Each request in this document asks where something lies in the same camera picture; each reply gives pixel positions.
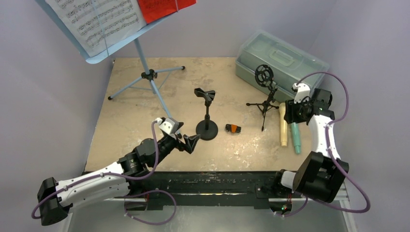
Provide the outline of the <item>mint green microphone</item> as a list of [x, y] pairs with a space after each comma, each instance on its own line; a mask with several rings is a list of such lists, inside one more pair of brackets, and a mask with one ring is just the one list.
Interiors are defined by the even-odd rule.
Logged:
[[294, 147], [295, 153], [300, 154], [301, 153], [300, 131], [296, 123], [291, 124], [291, 132], [292, 132], [292, 140], [293, 140], [293, 147]]

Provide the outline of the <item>black round-base mic stand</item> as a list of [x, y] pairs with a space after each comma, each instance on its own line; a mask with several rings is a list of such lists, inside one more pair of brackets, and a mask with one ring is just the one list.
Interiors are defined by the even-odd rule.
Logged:
[[196, 133], [201, 136], [202, 140], [210, 141], [217, 136], [219, 131], [217, 124], [210, 119], [209, 114], [209, 107], [215, 98], [216, 92], [214, 90], [205, 91], [201, 88], [195, 88], [194, 94], [197, 97], [204, 98], [206, 106], [204, 120], [197, 124]]

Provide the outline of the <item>cream yellow microphone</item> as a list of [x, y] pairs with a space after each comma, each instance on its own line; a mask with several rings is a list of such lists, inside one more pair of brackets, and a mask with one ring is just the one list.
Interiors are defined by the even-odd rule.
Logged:
[[286, 105], [284, 102], [279, 105], [279, 126], [280, 126], [280, 143], [282, 147], [288, 146], [288, 124], [284, 117], [286, 114]]

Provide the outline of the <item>blue music stand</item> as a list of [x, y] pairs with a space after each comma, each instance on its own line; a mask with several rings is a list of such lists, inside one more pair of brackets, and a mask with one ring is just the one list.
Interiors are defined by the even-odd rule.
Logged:
[[39, 0], [37, 1], [38, 5], [43, 9], [43, 11], [53, 20], [53, 22], [59, 27], [59, 29], [66, 35], [66, 37], [72, 42], [72, 44], [77, 48], [77, 50], [79, 51], [80, 55], [85, 59], [85, 61], [89, 64], [97, 64], [101, 61], [103, 61], [104, 59], [110, 57], [111, 55], [113, 55], [116, 51], [120, 50], [121, 48], [123, 48], [124, 46], [126, 46], [127, 44], [133, 42], [135, 43], [137, 52], [139, 54], [140, 57], [140, 61], [144, 67], [144, 70], [141, 74], [140, 77], [138, 77], [137, 79], [135, 79], [134, 81], [132, 81], [131, 83], [129, 83], [128, 85], [126, 85], [125, 87], [123, 87], [122, 89], [120, 89], [118, 92], [112, 94], [111, 96], [108, 97], [109, 100], [112, 100], [113, 98], [115, 98], [117, 95], [119, 95], [120, 93], [122, 93], [123, 91], [129, 89], [129, 88], [134, 88], [134, 84], [136, 84], [137, 82], [139, 82], [142, 79], [146, 79], [149, 81], [150, 84], [150, 88], [149, 90], [153, 92], [153, 94], [156, 94], [162, 108], [164, 109], [164, 111], [166, 112], [166, 114], [168, 116], [171, 116], [171, 113], [169, 112], [162, 96], [159, 93], [160, 87], [157, 86], [154, 82], [154, 79], [156, 78], [157, 74], [159, 73], [168, 73], [170, 74], [173, 71], [176, 70], [184, 70], [185, 66], [177, 66], [177, 67], [173, 67], [173, 68], [168, 68], [168, 69], [162, 69], [162, 70], [152, 70], [148, 67], [148, 64], [146, 62], [146, 58], [145, 55], [143, 53], [141, 44], [139, 42], [139, 37], [141, 35], [143, 35], [144, 33], [146, 33], [147, 31], [149, 31], [150, 29], [152, 29], [153, 27], [155, 27], [157, 24], [159, 24], [160, 22], [162, 22], [163, 20], [165, 20], [166, 18], [168, 18], [169, 16], [165, 16], [161, 19], [158, 19], [150, 24], [146, 24], [146, 26], [144, 26], [143, 28], [141, 28], [138, 32], [136, 32], [135, 34], [129, 36], [128, 38], [108, 47], [106, 50], [104, 50], [103, 52], [91, 57], [89, 56], [86, 51], [82, 48], [81, 44], [77, 41], [77, 39], [71, 34], [71, 32], [67, 29], [67, 27], [64, 25], [64, 23], [62, 22], [62, 20], [59, 19], [58, 15], [53, 11], [53, 9], [46, 3], [46, 0]]

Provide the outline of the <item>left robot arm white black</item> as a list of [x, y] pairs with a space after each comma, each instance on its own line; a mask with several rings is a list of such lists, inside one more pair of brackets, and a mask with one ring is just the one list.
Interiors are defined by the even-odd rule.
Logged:
[[151, 123], [153, 137], [144, 139], [118, 161], [79, 177], [43, 180], [31, 217], [39, 219], [42, 226], [49, 226], [91, 203], [128, 194], [140, 197], [144, 193], [144, 184], [140, 181], [151, 177], [159, 163], [174, 149], [189, 154], [194, 151], [201, 136], [181, 135], [179, 129], [183, 124], [171, 117], [156, 118]]

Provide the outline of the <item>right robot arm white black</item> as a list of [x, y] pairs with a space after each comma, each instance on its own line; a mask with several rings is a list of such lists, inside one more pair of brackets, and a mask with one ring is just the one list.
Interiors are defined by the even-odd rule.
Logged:
[[349, 164], [341, 161], [336, 150], [333, 128], [328, 123], [335, 119], [329, 110], [332, 94], [316, 88], [311, 97], [300, 103], [285, 102], [284, 120], [288, 124], [305, 122], [311, 133], [311, 149], [305, 161], [296, 172], [281, 170], [281, 178], [271, 184], [272, 192], [279, 197], [291, 190], [315, 200], [331, 203], [336, 197]]

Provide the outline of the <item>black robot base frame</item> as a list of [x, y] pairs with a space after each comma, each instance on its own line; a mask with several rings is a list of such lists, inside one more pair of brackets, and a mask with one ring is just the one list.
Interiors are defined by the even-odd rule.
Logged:
[[156, 171], [141, 181], [129, 181], [128, 195], [146, 191], [148, 210], [161, 210], [173, 201], [178, 206], [249, 206], [289, 214], [302, 203], [300, 194], [292, 193], [279, 183], [280, 171], [225, 171], [225, 172], [165, 172]]

